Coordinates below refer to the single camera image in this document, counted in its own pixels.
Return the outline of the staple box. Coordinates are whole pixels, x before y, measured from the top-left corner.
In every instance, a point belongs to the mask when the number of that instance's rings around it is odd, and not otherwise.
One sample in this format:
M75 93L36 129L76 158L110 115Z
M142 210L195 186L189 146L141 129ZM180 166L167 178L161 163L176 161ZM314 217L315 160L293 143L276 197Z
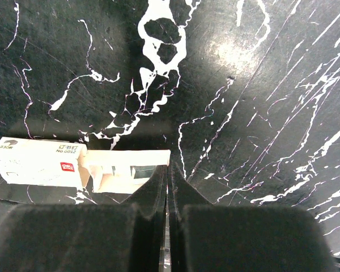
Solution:
M86 153L81 143L3 137L0 175L8 184L82 189L90 177Z
M84 167L92 177L94 193L132 194L158 166L168 166L170 150L89 150Z

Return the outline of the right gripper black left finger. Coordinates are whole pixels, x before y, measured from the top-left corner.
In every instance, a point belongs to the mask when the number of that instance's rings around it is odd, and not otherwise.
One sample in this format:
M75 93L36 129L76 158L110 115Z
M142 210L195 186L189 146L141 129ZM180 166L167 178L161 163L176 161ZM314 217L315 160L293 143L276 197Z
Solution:
M163 271L167 173L118 204L16 205L0 226L0 271Z

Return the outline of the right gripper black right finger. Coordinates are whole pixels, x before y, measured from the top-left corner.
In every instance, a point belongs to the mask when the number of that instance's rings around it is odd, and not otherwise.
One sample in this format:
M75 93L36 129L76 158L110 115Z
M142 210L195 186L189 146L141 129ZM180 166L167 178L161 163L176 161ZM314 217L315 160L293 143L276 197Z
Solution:
M335 271L313 216L286 206L217 206L168 170L173 271Z

